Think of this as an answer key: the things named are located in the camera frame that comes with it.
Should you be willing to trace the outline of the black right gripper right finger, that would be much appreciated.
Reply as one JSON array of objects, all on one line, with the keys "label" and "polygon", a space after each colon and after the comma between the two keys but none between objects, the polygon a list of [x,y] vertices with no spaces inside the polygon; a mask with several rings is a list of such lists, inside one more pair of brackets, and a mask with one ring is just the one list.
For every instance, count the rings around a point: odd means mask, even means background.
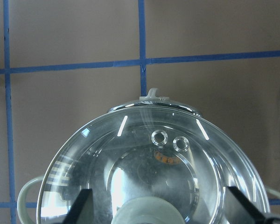
[{"label": "black right gripper right finger", "polygon": [[225,217],[230,224],[270,224],[266,218],[246,197],[234,186],[225,187]]}]

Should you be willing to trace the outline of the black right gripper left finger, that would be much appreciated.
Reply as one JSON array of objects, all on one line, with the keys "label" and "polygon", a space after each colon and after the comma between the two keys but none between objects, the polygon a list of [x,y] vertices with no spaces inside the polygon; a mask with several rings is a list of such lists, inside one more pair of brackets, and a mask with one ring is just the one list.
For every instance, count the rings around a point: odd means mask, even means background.
[{"label": "black right gripper left finger", "polygon": [[93,223],[93,193],[92,189],[80,191],[69,213],[64,219],[65,224],[92,224]]}]

